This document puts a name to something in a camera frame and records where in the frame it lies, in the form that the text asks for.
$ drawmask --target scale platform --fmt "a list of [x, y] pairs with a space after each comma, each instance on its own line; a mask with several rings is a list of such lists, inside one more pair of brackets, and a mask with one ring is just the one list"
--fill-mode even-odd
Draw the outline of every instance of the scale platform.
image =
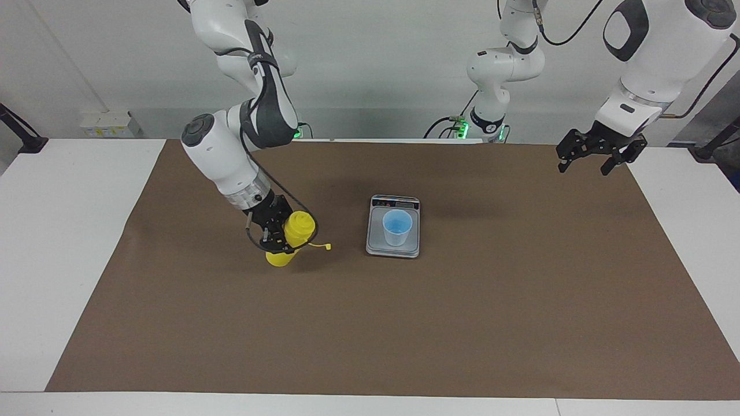
[[[419, 257], [419, 228], [420, 203], [416, 198], [376, 195], [370, 203], [370, 219], [368, 221], [368, 239], [366, 250], [371, 255], [386, 257], [416, 258]], [[394, 247], [386, 243], [386, 234], [383, 231], [383, 216], [392, 209], [402, 209], [409, 213], [412, 221], [408, 239], [402, 246]]]

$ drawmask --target yellow object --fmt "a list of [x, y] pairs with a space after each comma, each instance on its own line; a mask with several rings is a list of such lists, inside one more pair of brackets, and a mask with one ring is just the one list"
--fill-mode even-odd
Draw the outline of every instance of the yellow object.
[[[285, 239], [290, 247], [298, 247], [304, 245], [309, 240], [309, 238], [311, 238], [311, 235], [313, 235], [315, 230], [316, 221], [311, 218], [311, 215], [303, 211], [293, 212], [293, 214], [290, 216], [290, 218], [288, 218], [288, 221], [286, 221], [285, 225], [283, 226]], [[298, 251], [300, 250], [296, 250], [296, 252], [292, 254], [265, 253], [265, 257], [267, 258], [267, 262], [270, 263], [272, 266], [285, 267], [288, 265], [288, 263], [290, 263], [291, 260], [293, 260], [293, 257], [295, 257]]]

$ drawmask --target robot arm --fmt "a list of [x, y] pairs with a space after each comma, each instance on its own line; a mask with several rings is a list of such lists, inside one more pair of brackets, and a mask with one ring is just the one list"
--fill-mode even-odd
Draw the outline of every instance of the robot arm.
[[[546, 3], [538, 1], [539, 8]], [[507, 0], [500, 29], [508, 45], [480, 51], [468, 61], [468, 77], [479, 90], [470, 121], [482, 131], [483, 138], [498, 136], [504, 123], [510, 96], [503, 84], [536, 78], [545, 68], [545, 54], [537, 46], [539, 28], [531, 0]]]
[[248, 155], [290, 143], [298, 127], [272, 50], [272, 32], [258, 21], [257, 6], [267, 1], [179, 1], [187, 2], [195, 32], [215, 53], [219, 68], [252, 96], [193, 119], [183, 132], [183, 148], [219, 192], [263, 228], [263, 249], [289, 251], [283, 224], [292, 209]]
[[625, 0], [604, 29], [607, 49], [627, 67], [587, 133], [571, 130], [557, 147], [565, 172], [591, 154], [609, 155], [602, 174], [632, 163], [647, 141], [641, 134], [678, 98], [730, 37], [732, 0]]

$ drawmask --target brown tabletop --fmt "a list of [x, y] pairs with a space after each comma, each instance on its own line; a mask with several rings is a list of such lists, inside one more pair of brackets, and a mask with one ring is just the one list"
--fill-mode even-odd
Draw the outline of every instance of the brown tabletop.
[[[738, 400], [740, 363], [626, 168], [553, 147], [293, 144], [256, 157], [320, 221], [284, 269], [168, 141], [47, 387]], [[416, 260], [369, 199], [422, 201]]]

